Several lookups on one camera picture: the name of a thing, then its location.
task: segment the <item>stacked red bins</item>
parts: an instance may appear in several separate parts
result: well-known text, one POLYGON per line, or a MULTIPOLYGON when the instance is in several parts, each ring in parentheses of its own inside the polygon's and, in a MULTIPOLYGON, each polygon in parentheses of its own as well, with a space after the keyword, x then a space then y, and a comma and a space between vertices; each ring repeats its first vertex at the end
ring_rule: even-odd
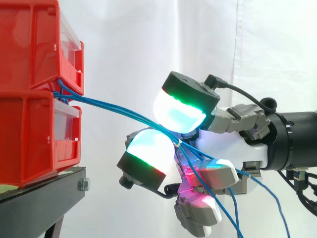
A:
POLYGON ((57 0, 0 0, 0 184, 23 187, 80 162, 83 43, 57 0))

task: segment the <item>black cable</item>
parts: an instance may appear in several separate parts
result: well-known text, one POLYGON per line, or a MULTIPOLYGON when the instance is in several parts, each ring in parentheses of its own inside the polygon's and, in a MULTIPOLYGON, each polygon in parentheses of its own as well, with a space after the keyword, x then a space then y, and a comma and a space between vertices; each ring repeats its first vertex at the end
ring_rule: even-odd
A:
POLYGON ((151 189, 143 184, 138 184, 138 186, 140 187, 143 187, 145 189, 147 189, 148 191, 151 191, 155 194, 157 194, 158 196, 162 197, 162 198, 165 198, 165 199, 170 199, 170 198, 173 198, 173 197, 176 197, 177 196, 177 191, 179 189, 179 186, 180 186, 180 183, 173 183, 173 184, 169 184, 169 185, 166 185, 164 187, 164 193, 160 192, 160 191, 157 191, 157 190, 154 190, 154 189, 151 189))
POLYGON ((315 175, 315 174, 312 174, 312 173, 306 173, 306 174, 308 175, 308 177, 317 179, 317 175, 315 175))
POLYGON ((236 86, 234 86, 232 84, 227 84, 226 87, 231 89, 231 90, 233 90, 233 91, 236 91, 236 92, 242 94, 245 97, 247 97, 252 102, 257 104, 260 108, 262 108, 266 113, 275 113, 276 112, 276 108, 274 108, 274 109, 268 108, 263 103, 259 102, 255 97, 251 96, 249 93, 247 93, 246 91, 242 90, 241 88, 238 88, 238 87, 236 87, 236 86))
POLYGON ((300 202, 302 203, 302 205, 308 210, 310 211, 313 215, 317 216, 317 211, 310 205, 307 203, 307 201, 305 200, 305 196, 303 195, 302 191, 298 191, 297 192, 297 196, 298 199, 300 200, 300 202))
MULTIPOLYGON (((278 172, 279 175, 281 175, 281 177, 285 180, 285 182, 287 182, 287 184, 288 184, 294 191, 296 191, 294 185, 291 183, 290 180, 287 179, 287 177, 282 173, 282 171, 277 171, 277 172, 278 172)), ((305 196, 303 195, 303 193, 302 193, 302 198, 303 198, 306 202, 308 202, 308 203, 311 202, 307 197, 305 197, 305 196)))
POLYGON ((282 171, 277 171, 279 175, 287 182, 288 185, 295 191, 294 185, 287 179, 287 177, 282 173, 282 171))
POLYGON ((180 186, 180 183, 168 184, 164 187, 164 192, 168 196, 177 197, 177 195, 178 195, 177 192, 178 192, 179 186, 180 186))

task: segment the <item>blue cable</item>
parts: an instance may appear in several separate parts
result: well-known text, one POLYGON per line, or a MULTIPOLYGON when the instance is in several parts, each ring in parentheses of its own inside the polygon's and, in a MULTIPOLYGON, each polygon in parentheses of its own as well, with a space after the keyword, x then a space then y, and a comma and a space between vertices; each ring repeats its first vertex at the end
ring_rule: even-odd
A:
POLYGON ((240 229, 237 200, 236 200, 236 198, 235 198, 235 196, 234 196, 234 194, 233 194, 232 189, 229 187, 228 190, 229 190, 229 192, 230 192, 230 195, 231 195, 231 197, 232 197, 233 204, 234 204, 234 213, 235 213, 235 215, 236 215, 236 224, 237 224, 238 229, 240 229))
POLYGON ((266 191, 268 191, 268 192, 275 198, 276 203, 277 203, 277 206, 278 206, 279 213, 281 214, 281 217, 282 217, 283 222, 284 222, 284 225, 285 225, 285 229, 286 229, 286 232, 287 232, 287 237, 290 238, 290 234, 289 234, 289 230, 288 230, 288 227, 287 227, 286 219, 285 219, 285 217, 284 217, 281 204, 279 203, 279 200, 278 200, 278 198, 276 197, 276 195, 275 195, 267 186, 265 186, 263 183, 261 183, 258 179, 256 179, 256 178, 253 177, 253 176, 250 176, 249 173, 246 173, 246 172, 241 171, 241 170, 238 170, 238 169, 236 169, 236 171, 237 171, 238 173, 242 174, 242 175, 245 175, 245 176, 250 177, 253 181, 255 181, 258 185, 260 185, 261 187, 263 187, 266 191))
MULTIPOLYGON (((73 94, 74 96, 64 96, 64 95, 59 95, 57 93, 54 94, 55 97, 62 97, 62 98, 69 98, 69 99, 72 99, 72 100, 76 100, 76 101, 79 101, 79 102, 83 102, 83 103, 87 103, 87 104, 90 104, 90 105, 93 105, 93 106, 97 106, 97 107, 100 107, 100 108, 104 108, 104 109, 107 109, 107 110, 110 110, 110 111, 113 111, 113 112, 117 112, 119 114, 122 114, 124 116, 127 116, 127 117, 130 117, 130 118, 133 118, 135 120, 138 120, 140 122, 143 122, 149 126, 152 126, 153 128, 161 131, 162 133, 166 134, 174 143, 178 143, 179 140, 176 136, 172 135, 169 131, 167 131, 164 127, 162 127, 161 125, 158 125, 156 124, 155 122, 147 119, 146 117, 142 116, 142 115, 139 115, 131 110, 128 110, 128 109, 125 109, 123 107, 120 107, 120 106, 117 106, 117 105, 113 105, 113 104, 109 104, 109 103, 105 103, 105 102, 101 102, 101 101, 98 101, 98 100, 91 100, 89 98, 85 98, 85 97, 82 97, 78 94, 76 94, 75 92, 73 92, 72 90, 68 89, 67 87, 65 87, 62 83, 61 80, 58 80, 60 86, 62 88, 64 88, 68 93, 70 94, 73 94)), ((218 206, 223 210, 223 212, 226 214, 226 216, 228 217, 228 219, 230 220, 230 222, 232 223, 232 225, 235 227, 235 229, 237 230, 237 232, 239 233, 240 237, 243 238, 241 232, 238 230, 237 228, 237 225, 234 223, 233 219, 231 218, 230 214, 227 212, 227 210, 224 208, 224 206, 221 204, 221 202, 216 198, 215 194, 209 189, 208 185, 204 182, 204 180, 201 178, 201 176, 198 174, 198 172, 196 171, 196 169, 193 167, 193 164, 192 162, 190 161, 187 153, 185 152, 184 148, 182 148, 182 145, 187 145, 189 150, 192 151, 193 154, 195 154, 196 156, 198 156, 198 158, 200 159, 203 159, 201 156, 199 156, 197 154, 196 151, 198 151, 199 153, 201 154, 204 154, 206 155, 207 157, 210 157, 212 158, 211 156, 201 152, 200 150, 196 149, 195 147, 193 146, 190 146, 188 145, 187 143, 185 142, 182 142, 181 143, 181 146, 179 147, 180 150, 182 151, 182 153, 185 155, 186 159, 187 159, 187 162, 189 164, 189 166, 191 167, 191 169, 193 170, 194 174, 196 175, 196 177, 199 179, 199 181, 201 182, 201 184, 203 185, 203 187, 207 190, 207 192, 216 200, 218 206)))
MULTIPOLYGON (((134 112, 134 111, 131 111, 129 109, 126 109, 124 107, 120 107, 120 106, 117 106, 117 105, 114 105, 114 104, 109 104, 109 103, 105 103, 105 102, 102 102, 102 101, 98 101, 98 100, 94 100, 94 99, 89 99, 89 98, 85 98, 85 97, 82 97, 78 94, 76 94, 75 92, 73 92, 72 90, 68 89, 66 86, 63 85, 62 81, 61 80, 58 80, 58 83, 60 84, 60 86, 65 89, 68 93, 70 93, 72 96, 66 96, 66 95, 60 95, 58 93, 54 93, 54 96, 55 97, 58 97, 58 98, 64 98, 64 99, 72 99, 72 100, 75 100, 75 101, 79 101, 79 102, 83 102, 83 103, 87 103, 87 104, 90 104, 90 105, 93 105, 93 106, 96 106, 96 107, 100 107, 100 108, 103 108, 103 109, 106 109, 106 110, 109 110, 109 111, 112 111, 112 112, 116 112, 116 113, 119 113, 121 115, 124 115, 124 116, 127 116, 127 117, 130 117, 132 119, 135 119, 139 122, 142 122, 144 124, 147 124, 148 126, 151 126, 153 127, 154 129, 157 129, 159 131, 161 131, 162 133, 166 134, 174 143, 178 143, 179 142, 179 139, 172 135, 166 128, 164 128, 163 126, 159 125, 159 124, 156 124, 155 122, 153 122, 152 120, 134 112)), ((201 178, 201 176, 198 174, 198 172, 196 171, 196 169, 193 167, 193 164, 192 162, 190 161, 187 153, 185 152, 184 148, 182 146, 185 146, 187 147, 195 156, 197 156, 199 159, 203 160, 203 158, 200 156, 200 155, 203 155, 209 159, 214 159, 212 156, 198 150, 197 148, 185 143, 185 142, 182 142, 181 145, 180 145, 180 150, 182 151, 182 153, 184 154, 184 156, 186 157, 186 160, 189 164, 189 166, 191 167, 191 169, 193 170, 194 174, 196 175, 196 177, 199 179, 199 181, 201 182, 201 184, 203 185, 203 187, 207 190, 207 192, 216 200, 217 204, 219 205, 219 207, 224 211, 224 213, 226 214, 226 216, 229 218, 230 222, 232 223, 232 225, 235 227, 235 229, 237 230, 238 232, 238 235, 240 236, 240 238, 243 238, 237 224, 235 224, 235 222, 233 221, 233 219, 231 218, 230 214, 226 211, 226 209, 223 207, 223 205, 221 204, 221 202, 216 198, 215 194, 210 190, 210 188, 207 186, 207 184, 204 182, 204 180, 201 178)), ((240 174, 243 174, 243 175, 247 175, 249 176, 248 173, 246 172, 243 172, 243 171, 240 171, 240 170, 236 170, 238 173, 240 174)), ((289 236, 289 231, 288 231, 288 227, 287 227, 287 224, 286 224, 286 220, 284 218, 284 215, 282 213, 282 210, 281 210, 281 206, 280 206, 280 203, 278 201, 278 198, 274 195, 274 193, 272 193, 268 187, 266 187, 264 184, 262 184, 260 181, 258 181, 256 178, 254 177, 251 177, 255 182, 257 182, 259 185, 261 185, 262 187, 264 187, 276 200, 277 202, 277 205, 279 207, 279 211, 280 211, 280 214, 283 218, 283 222, 285 224, 285 228, 286 228, 286 231, 287 231, 287 235, 288 237, 290 238, 289 236)))
POLYGON ((239 234, 239 236, 241 238, 243 238, 242 233, 240 232, 239 228, 237 227, 237 225, 235 224, 234 220, 232 219, 232 217, 230 216, 230 214, 227 212, 227 210, 224 208, 224 206, 222 205, 222 203, 219 201, 219 199, 216 197, 216 195, 211 191, 211 189, 208 187, 208 185, 205 183, 205 181, 202 179, 202 177, 198 174, 198 172, 196 171, 196 169, 194 168, 192 162, 190 161, 187 153, 185 152, 184 148, 182 148, 182 146, 179 147, 179 149, 182 151, 182 153, 185 155, 188 165, 189 167, 192 169, 192 171, 194 172, 194 174, 196 175, 196 177, 198 178, 199 182, 203 185, 203 187, 207 190, 207 192, 210 194, 211 197, 213 197, 216 200, 216 203, 218 204, 218 206, 222 209, 222 211, 225 213, 225 215, 228 217, 228 219, 230 220, 230 222, 232 223, 232 225, 234 226, 234 228, 236 229, 237 233, 239 234))
MULTIPOLYGON (((63 92, 64 92, 64 89, 61 87, 61 88, 60 88, 60 94, 63 95, 63 92)), ((64 100, 65 100, 64 102, 65 102, 67 105, 69 105, 68 100, 67 100, 66 98, 64 98, 64 100)))

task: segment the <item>white backdrop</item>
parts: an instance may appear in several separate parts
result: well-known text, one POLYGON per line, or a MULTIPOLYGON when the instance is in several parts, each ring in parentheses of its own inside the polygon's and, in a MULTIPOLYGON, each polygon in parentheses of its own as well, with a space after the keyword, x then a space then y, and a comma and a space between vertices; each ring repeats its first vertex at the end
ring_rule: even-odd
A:
MULTIPOLYGON (((287 4, 283 0, 264 2, 240 0, 238 17, 237 0, 60 0, 60 5, 75 33, 85 43, 85 95, 88 97, 115 103, 154 119, 153 101, 169 72, 174 70, 198 81, 205 80, 209 73, 229 82, 234 80, 234 84, 259 99, 275 97, 280 111, 300 111, 302 105, 307 105, 306 110, 315 110, 313 69, 317 66, 317 54, 309 54, 308 69, 305 63, 298 64, 306 62, 303 52, 310 50, 308 42, 301 41, 302 34, 287 38, 295 39, 288 48, 282 47, 285 39, 278 38, 291 17, 287 14, 276 24, 279 13, 285 12, 285 8, 292 11, 297 8, 291 8, 289 1, 287 4), (261 23, 262 27, 258 29, 254 22, 261 23), (272 26, 275 26, 275 34, 270 38, 272 26), (271 58, 261 61, 262 53, 270 49, 271 58), (272 60, 285 52, 288 53, 286 59, 293 56, 296 60, 293 63, 297 65, 298 77, 291 78, 294 74, 286 73, 293 64, 287 67, 280 63, 276 67, 276 61, 272 60), (273 69, 274 75, 279 73, 278 80, 269 74, 273 69), (310 81, 303 83, 300 76, 307 75, 307 70, 310 70, 310 81), (289 103, 294 97, 297 100, 289 103)), ((305 1, 292 1, 293 4, 299 2, 305 6, 305 1)), ((297 23, 297 27, 301 29, 301 24, 297 23)), ((218 93, 220 105, 230 106, 231 92, 220 90, 218 93)), ((234 95, 233 104, 238 102, 247 101, 234 95)), ((125 150, 125 136, 144 125, 101 109, 81 106, 81 165, 87 166, 92 184, 86 197, 65 215, 60 237, 192 237, 176 219, 175 199, 164 200, 139 187, 126 190, 118 183, 122 172, 116 164, 125 150)), ((316 218, 302 208, 293 191, 276 172, 264 172, 263 176, 264 183, 281 199, 292 237, 315 237, 316 218)), ((164 184, 178 181, 178 172, 171 167, 164 184)), ((231 198, 221 199, 233 215, 231 198)), ((286 237, 275 201, 266 192, 257 188, 247 196, 238 197, 238 205, 241 230, 246 238, 286 237)), ((236 233, 223 216, 223 222, 212 228, 211 237, 230 238, 236 237, 236 233)))

